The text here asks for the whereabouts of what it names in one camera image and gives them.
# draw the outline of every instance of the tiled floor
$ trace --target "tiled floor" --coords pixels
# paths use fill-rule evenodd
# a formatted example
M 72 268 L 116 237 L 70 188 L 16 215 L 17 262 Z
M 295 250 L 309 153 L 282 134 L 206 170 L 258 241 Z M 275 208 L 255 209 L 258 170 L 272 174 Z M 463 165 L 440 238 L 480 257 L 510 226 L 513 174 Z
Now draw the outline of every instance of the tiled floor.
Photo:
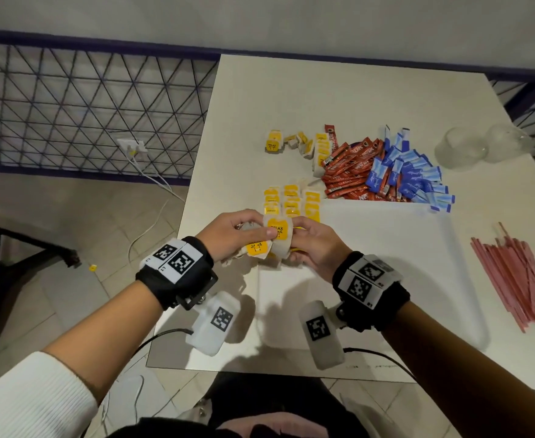
M 183 197 L 188 192 L 185 187 L 175 190 Z M 154 223 L 167 199 L 169 202 L 155 227 L 133 244 L 128 264 L 130 242 Z M 83 261 L 76 270 L 67 269 L 62 263 L 53 265 L 23 287 L 0 337 L 0 376 L 131 283 L 141 258 L 176 234 L 182 209 L 181 201 L 155 185 L 0 175 L 0 216 L 18 214 L 22 218 L 19 223 L 35 225 L 56 238 L 68 240 L 70 246 L 79 250 Z M 12 260 L 33 252 L 18 243 L 4 250 L 10 252 Z M 90 264 L 97 265 L 94 273 L 88 269 Z M 145 398 L 140 403 L 146 404 L 140 405 L 140 412 L 144 415 L 163 406 L 159 414 L 163 416 L 175 416 L 190 409 L 216 375 L 191 370 L 150 370 L 144 362 L 137 356 L 126 366 L 119 378 L 121 392 L 116 392 L 135 393 L 132 384 L 137 384 L 136 378 L 132 380 L 128 375 L 142 375 L 145 382 L 141 397 Z M 418 385 L 330 379 L 324 382 L 336 397 L 350 397 L 373 408 L 399 426 L 406 436 L 458 436 Z M 121 401 L 126 401 L 126 405 L 119 409 L 132 406 L 132 399 Z M 113 413 L 108 414 L 106 421 L 109 432 L 116 427 L 112 424 Z M 105 436 L 99 419 L 100 413 L 89 428 L 92 434 L 99 427 L 94 438 Z

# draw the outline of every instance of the hand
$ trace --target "hand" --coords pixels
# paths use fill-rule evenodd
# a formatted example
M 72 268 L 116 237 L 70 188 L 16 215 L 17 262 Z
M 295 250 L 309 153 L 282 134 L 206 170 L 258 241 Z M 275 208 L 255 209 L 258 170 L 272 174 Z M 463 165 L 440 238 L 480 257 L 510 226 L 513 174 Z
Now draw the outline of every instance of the hand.
M 292 247 L 303 252 L 292 252 L 290 261 L 312 267 L 324 280 L 332 283 L 332 276 L 352 250 L 326 224 L 307 217 L 295 217 L 293 221 Z
M 249 231 L 235 229 L 239 224 L 255 222 L 264 225 L 264 216 L 252 209 L 223 213 L 215 218 L 196 236 L 205 245 L 214 261 L 224 260 L 243 246 L 254 241 L 275 238 L 278 230 L 273 227 L 259 227 Z

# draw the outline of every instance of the person's left hand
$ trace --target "person's left hand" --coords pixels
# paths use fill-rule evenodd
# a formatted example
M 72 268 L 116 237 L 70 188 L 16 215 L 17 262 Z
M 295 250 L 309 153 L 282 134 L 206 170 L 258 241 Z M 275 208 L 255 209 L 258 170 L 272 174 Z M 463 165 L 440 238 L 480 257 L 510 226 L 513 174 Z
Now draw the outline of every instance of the person's left hand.
M 253 209 L 223 213 L 211 221 L 196 237 L 205 245 L 213 260 L 220 261 L 249 243 L 266 241 L 278 234 L 278 230 L 273 227 L 259 227 L 249 231 L 235 229 L 245 222 L 263 225 L 264 216 Z

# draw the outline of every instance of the forearm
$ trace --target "forearm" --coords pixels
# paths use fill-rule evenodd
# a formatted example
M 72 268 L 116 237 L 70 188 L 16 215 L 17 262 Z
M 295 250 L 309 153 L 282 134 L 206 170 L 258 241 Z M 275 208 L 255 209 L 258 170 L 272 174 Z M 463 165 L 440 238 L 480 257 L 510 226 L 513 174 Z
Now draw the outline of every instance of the forearm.
M 462 436 L 535 436 L 535 391 L 414 303 L 382 334 Z
M 152 292 L 135 281 L 43 351 L 78 375 L 100 402 L 161 315 Z

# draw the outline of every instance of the white table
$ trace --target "white table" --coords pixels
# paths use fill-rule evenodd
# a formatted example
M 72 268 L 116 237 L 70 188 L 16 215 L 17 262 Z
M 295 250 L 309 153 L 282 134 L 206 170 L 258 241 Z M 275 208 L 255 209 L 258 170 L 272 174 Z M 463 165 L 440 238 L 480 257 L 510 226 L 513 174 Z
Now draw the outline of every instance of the white table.
M 406 126 L 412 147 L 432 158 L 433 147 L 451 127 L 485 132 L 492 124 L 508 122 L 486 77 L 477 73 L 224 55 L 179 237 L 195 235 L 221 212 L 259 210 L 262 191 L 270 184 L 310 176 L 310 163 L 297 153 L 264 153 L 262 140 L 271 128 L 314 134 L 325 123 L 334 124 L 342 143 L 376 136 L 383 124 Z M 526 334 L 520 332 L 469 244 L 472 236 L 492 242 L 493 225 L 502 221 L 535 253 L 535 162 L 522 156 L 496 165 L 480 163 L 463 173 L 445 171 L 444 182 L 456 194 L 451 217 L 490 331 L 485 353 L 535 388 L 535 325 Z M 243 261 L 219 273 L 223 288 L 242 290 L 247 308 L 242 313 L 248 311 L 251 320 L 253 306 L 248 303 L 257 297 L 257 268 Z M 157 331 L 189 325 L 195 317 L 182 309 L 169 310 Z M 307 351 L 262 347 L 255 321 L 233 341 L 211 358 L 191 350 L 183 338 L 167 335 L 154 341 L 148 365 L 408 381 L 399 368 L 376 367 L 387 364 L 383 359 L 360 355 L 345 366 L 318 371 Z

